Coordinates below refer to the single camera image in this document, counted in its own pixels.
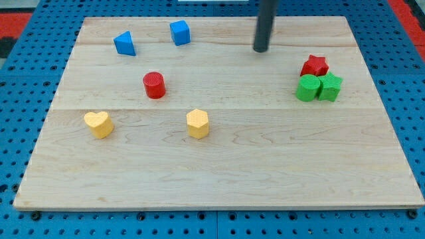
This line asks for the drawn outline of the black cylindrical robot arm rod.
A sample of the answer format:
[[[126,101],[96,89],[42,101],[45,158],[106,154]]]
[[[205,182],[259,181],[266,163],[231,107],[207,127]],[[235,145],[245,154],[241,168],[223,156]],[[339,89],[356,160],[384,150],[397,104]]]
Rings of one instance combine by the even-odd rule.
[[[266,52],[269,48],[278,4],[278,0],[261,0],[253,43],[255,52]]]

